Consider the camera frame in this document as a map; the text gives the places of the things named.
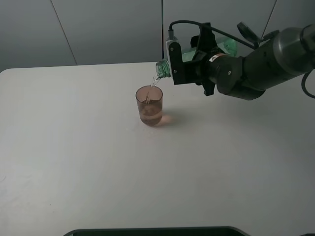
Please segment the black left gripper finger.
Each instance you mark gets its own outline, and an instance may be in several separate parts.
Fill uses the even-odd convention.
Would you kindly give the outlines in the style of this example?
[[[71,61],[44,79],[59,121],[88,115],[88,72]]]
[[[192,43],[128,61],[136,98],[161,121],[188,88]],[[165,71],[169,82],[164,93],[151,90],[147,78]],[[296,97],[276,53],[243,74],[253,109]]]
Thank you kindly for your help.
[[[199,35],[193,36],[190,40],[190,46],[194,51],[191,61],[209,61],[219,53],[219,47],[211,30],[211,23],[204,23],[199,29]]]

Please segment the dark robot arm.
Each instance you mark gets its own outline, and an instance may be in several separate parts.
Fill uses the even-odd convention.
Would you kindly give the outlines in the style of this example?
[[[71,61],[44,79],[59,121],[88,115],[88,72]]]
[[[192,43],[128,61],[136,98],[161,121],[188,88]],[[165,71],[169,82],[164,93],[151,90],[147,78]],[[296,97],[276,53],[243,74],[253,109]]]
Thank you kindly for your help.
[[[199,23],[196,53],[184,62],[182,55],[171,58],[173,80],[178,84],[202,85],[206,96],[219,93],[254,100],[267,89],[303,76],[303,92],[314,98],[305,82],[315,68],[315,26],[286,28],[263,37],[258,44],[257,36],[244,23],[238,24],[243,37],[252,42],[253,51],[245,57],[225,54],[217,45],[209,23]]]

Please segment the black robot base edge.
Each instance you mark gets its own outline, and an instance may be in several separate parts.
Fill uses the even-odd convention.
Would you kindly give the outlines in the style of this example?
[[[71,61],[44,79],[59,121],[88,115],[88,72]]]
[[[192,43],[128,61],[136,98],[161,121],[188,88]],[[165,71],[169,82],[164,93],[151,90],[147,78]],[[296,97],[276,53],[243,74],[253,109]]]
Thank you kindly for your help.
[[[230,226],[134,229],[78,229],[65,236],[248,236]]]

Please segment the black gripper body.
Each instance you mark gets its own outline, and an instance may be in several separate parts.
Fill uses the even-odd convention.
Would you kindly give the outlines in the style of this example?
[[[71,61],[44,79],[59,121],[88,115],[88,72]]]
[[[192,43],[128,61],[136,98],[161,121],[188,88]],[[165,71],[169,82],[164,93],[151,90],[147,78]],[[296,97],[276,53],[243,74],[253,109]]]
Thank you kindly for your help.
[[[191,61],[184,63],[183,81],[202,85],[206,95],[212,95],[214,87],[224,95],[232,95],[241,81],[242,69],[242,57],[197,53]]]

